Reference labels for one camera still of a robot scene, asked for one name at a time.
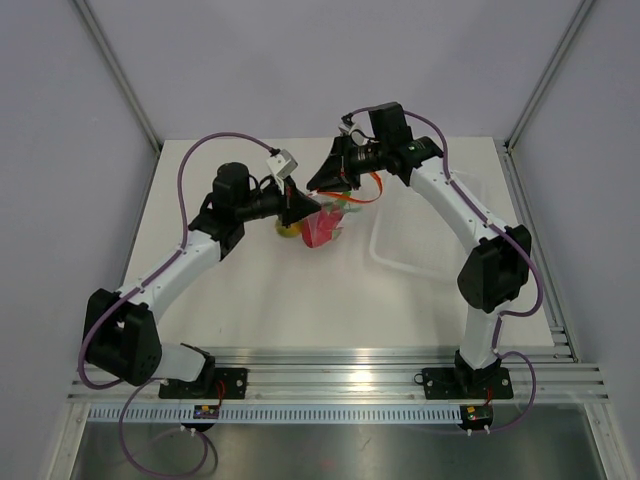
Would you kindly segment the yellow green mango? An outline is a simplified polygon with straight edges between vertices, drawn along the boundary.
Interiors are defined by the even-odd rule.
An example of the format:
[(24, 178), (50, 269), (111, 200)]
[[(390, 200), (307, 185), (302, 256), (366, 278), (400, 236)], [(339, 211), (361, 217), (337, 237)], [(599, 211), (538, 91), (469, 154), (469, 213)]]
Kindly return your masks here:
[(290, 225), (284, 225), (279, 220), (275, 223), (276, 233), (283, 238), (296, 238), (302, 233), (302, 223), (296, 222)]

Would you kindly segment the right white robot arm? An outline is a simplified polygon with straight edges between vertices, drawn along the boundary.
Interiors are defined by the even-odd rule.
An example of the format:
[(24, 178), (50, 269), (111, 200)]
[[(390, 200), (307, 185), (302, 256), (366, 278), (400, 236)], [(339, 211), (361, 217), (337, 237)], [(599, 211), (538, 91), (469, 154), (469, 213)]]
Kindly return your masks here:
[(337, 194), (360, 187), (364, 174), (385, 171), (426, 200), (453, 231), (467, 254), (457, 288), (468, 305), (463, 340), (452, 376), (456, 389), (476, 396), (498, 373), (500, 327), (508, 306), (527, 283), (531, 235), (486, 208), (449, 167), (449, 146), (439, 127), (435, 139), (413, 134), (411, 112), (397, 102), (365, 108), (372, 132), (362, 133), (352, 113), (307, 188)]

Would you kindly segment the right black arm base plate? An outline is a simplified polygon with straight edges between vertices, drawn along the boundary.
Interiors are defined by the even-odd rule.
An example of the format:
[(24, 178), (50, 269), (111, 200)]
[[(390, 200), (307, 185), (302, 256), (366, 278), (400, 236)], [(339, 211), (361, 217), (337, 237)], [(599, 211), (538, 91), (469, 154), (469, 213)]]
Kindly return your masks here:
[(514, 398), (509, 370), (499, 367), (479, 378), (454, 367), (427, 367), (413, 376), (427, 400), (510, 400)]

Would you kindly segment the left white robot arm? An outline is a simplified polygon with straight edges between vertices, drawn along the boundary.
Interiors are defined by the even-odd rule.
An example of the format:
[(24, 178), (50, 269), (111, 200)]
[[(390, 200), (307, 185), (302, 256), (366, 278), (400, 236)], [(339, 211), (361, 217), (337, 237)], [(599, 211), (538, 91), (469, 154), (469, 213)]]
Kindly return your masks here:
[(231, 253), (246, 223), (276, 217), (290, 226), (320, 210), (316, 200), (297, 188), (294, 159), (279, 154), (267, 165), (266, 186), (251, 185), (242, 163), (222, 165), (198, 214), (183, 223), (180, 243), (165, 260), (116, 291), (99, 289), (91, 295), (78, 360), (86, 386), (96, 386), (86, 376), (85, 367), (91, 364), (133, 386), (177, 380), (195, 398), (214, 390), (213, 359), (193, 346), (162, 343), (157, 324), (187, 287)]

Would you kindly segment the clear zip bag orange zipper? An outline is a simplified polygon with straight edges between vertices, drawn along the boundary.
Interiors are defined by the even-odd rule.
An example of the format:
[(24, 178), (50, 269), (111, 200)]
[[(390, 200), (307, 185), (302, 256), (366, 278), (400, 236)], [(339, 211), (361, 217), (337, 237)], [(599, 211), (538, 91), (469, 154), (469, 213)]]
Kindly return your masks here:
[(321, 209), (302, 221), (301, 237), (304, 244), (311, 249), (320, 248), (336, 240), (343, 230), (361, 217), (365, 206), (379, 200), (384, 187), (378, 173), (370, 173), (368, 180), (375, 188), (367, 187), (364, 194), (358, 191), (311, 192), (308, 196), (317, 201)]

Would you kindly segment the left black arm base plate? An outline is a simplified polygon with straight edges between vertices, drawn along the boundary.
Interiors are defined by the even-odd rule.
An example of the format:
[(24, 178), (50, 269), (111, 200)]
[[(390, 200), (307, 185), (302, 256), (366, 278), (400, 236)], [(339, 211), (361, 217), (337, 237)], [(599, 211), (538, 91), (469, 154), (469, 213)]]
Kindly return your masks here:
[(242, 400), (246, 396), (246, 368), (205, 367), (193, 382), (171, 379), (158, 396), (168, 400)]

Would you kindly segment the pink dragon fruit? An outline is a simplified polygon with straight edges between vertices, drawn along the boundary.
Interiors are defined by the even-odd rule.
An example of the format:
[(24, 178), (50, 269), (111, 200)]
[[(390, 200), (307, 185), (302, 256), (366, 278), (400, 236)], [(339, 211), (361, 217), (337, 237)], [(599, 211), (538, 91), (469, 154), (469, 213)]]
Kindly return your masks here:
[(321, 210), (302, 221), (302, 240), (308, 248), (319, 248), (336, 239), (346, 213), (343, 200), (324, 201)]

